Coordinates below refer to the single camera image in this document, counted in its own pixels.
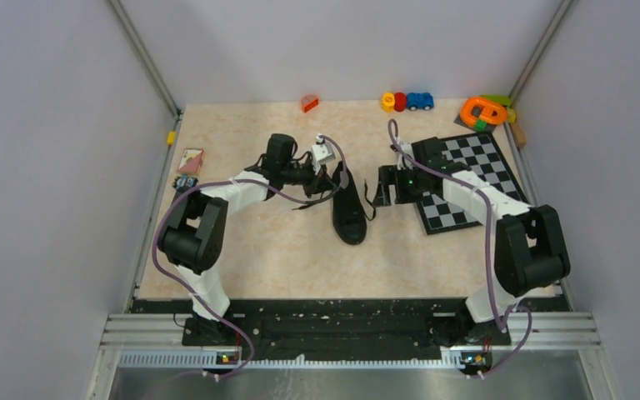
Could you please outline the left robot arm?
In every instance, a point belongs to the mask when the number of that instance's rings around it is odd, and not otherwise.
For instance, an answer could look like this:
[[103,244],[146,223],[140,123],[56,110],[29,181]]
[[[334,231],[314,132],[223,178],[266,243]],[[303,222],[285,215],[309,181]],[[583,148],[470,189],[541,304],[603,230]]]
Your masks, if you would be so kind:
[[228,342],[234,331],[232,319],[224,316],[230,299],[215,267],[228,218],[275,196],[309,208],[348,186],[345,167],[339,182],[328,173],[327,165],[335,159],[347,162],[333,139],[318,134],[302,156],[297,150],[292,136],[272,134],[265,152],[236,176],[178,189],[154,233],[154,267],[188,291],[194,314],[204,319],[202,334],[214,344]]

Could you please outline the black shoelace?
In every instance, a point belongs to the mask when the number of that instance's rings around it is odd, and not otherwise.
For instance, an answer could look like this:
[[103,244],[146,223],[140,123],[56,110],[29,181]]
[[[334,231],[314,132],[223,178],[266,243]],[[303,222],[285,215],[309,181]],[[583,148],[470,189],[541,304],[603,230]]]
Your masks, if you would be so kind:
[[357,185],[352,179],[346,188],[339,188],[325,199],[296,207],[294,210],[304,210],[329,200],[332,201],[332,221],[338,226],[364,225],[365,221],[372,221],[377,214],[376,208],[368,198],[367,182],[363,183],[363,197],[360,197]]

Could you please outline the black canvas sneaker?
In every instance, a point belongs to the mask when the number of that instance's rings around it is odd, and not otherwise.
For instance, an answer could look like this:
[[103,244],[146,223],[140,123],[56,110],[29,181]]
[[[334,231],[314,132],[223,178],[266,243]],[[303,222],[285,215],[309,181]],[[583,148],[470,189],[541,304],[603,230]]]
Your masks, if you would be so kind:
[[[332,175],[332,180],[339,182],[345,164],[340,162]],[[347,173],[347,186],[340,187],[332,197],[332,225],[338,237],[349,245],[358,245],[367,236],[368,222],[361,204],[356,183],[349,169]]]

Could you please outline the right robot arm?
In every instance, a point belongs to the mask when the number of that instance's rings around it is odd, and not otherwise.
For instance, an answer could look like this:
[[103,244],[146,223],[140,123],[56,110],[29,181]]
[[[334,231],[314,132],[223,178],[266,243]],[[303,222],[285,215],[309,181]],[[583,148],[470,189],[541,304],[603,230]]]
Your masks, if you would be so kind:
[[532,206],[495,187],[467,164],[443,154],[436,137],[408,143],[390,137],[397,155],[393,165],[379,169],[377,207],[412,203],[435,194],[461,208],[485,228],[487,281],[469,296],[464,315],[455,321],[457,336],[478,343],[494,321],[504,328],[507,315],[536,288],[545,288],[571,272],[558,212]]

